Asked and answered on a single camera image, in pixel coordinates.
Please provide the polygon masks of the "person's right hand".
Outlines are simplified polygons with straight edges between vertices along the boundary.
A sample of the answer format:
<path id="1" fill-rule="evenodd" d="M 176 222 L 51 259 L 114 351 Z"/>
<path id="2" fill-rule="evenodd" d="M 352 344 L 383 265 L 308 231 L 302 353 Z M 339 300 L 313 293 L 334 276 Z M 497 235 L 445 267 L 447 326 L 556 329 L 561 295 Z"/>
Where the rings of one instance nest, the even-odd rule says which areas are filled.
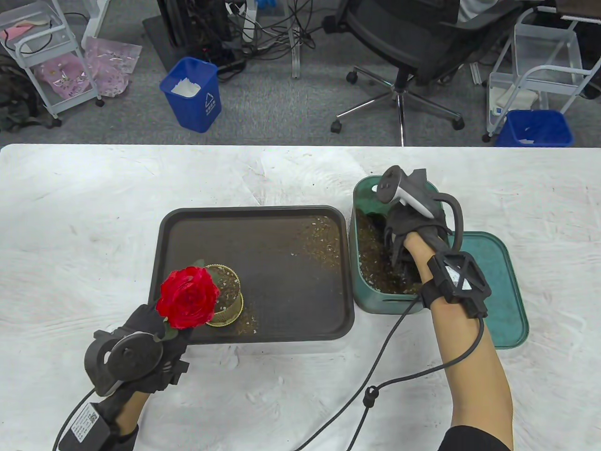
<path id="1" fill-rule="evenodd" d="M 378 201 L 389 205 L 385 216 L 384 246 L 393 270 L 416 281 L 415 263 L 404 246 L 416 232 L 434 251 L 458 250 L 463 240 L 463 217 L 458 201 L 447 193 L 431 191 L 426 169 L 406 174 L 398 165 L 384 172 L 376 189 Z"/>

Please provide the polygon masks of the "person's left hand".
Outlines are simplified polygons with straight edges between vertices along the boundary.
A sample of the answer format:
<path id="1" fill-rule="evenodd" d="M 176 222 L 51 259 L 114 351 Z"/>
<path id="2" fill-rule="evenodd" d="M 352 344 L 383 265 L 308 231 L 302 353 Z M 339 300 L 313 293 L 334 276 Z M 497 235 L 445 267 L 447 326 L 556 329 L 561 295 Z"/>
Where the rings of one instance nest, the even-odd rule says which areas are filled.
<path id="1" fill-rule="evenodd" d="M 193 329 L 166 336 L 166 325 L 154 306 L 143 304 L 112 332 L 93 333 L 84 368 L 98 396 L 122 389 L 152 394 L 177 385 L 189 367 L 182 355 Z"/>

